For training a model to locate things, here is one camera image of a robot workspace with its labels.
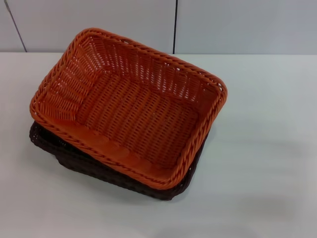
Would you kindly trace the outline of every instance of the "table surface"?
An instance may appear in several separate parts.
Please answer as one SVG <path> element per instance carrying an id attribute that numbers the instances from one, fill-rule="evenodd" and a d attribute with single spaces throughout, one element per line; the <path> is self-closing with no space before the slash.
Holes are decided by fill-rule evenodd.
<path id="1" fill-rule="evenodd" d="M 227 103 L 189 188 L 164 202 L 62 167 L 29 138 L 60 53 L 0 53 L 0 237 L 316 238 L 317 56 L 177 55 Z"/>

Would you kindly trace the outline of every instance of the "orange basket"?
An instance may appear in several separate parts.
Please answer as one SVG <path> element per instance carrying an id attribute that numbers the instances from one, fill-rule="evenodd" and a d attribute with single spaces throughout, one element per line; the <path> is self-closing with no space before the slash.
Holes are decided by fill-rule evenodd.
<path id="1" fill-rule="evenodd" d="M 36 122 L 156 189 L 181 182 L 226 101 L 216 76 L 101 29 L 79 33 L 30 104 Z"/>

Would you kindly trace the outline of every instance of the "wicker basket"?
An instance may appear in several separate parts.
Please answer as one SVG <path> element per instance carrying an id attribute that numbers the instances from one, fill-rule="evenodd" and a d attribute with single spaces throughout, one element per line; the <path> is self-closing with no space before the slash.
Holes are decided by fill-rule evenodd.
<path id="1" fill-rule="evenodd" d="M 169 189 L 184 178 L 226 96 L 216 76 L 92 28 L 45 77 L 30 111 L 103 164 Z"/>
<path id="2" fill-rule="evenodd" d="M 185 191 L 193 177 L 193 174 L 196 170 L 196 165 L 204 147 L 203 142 L 202 146 L 197 151 L 188 172 L 179 184 L 170 189 L 157 190 L 146 186 L 127 175 L 121 174 L 95 160 L 90 155 L 78 150 L 76 147 L 60 139 L 58 136 L 46 130 L 36 122 L 31 126 L 30 138 L 36 146 L 55 155 L 59 163 L 70 170 L 86 174 L 122 188 L 126 188 L 131 191 L 135 191 L 160 200 L 171 200 L 174 196 Z"/>

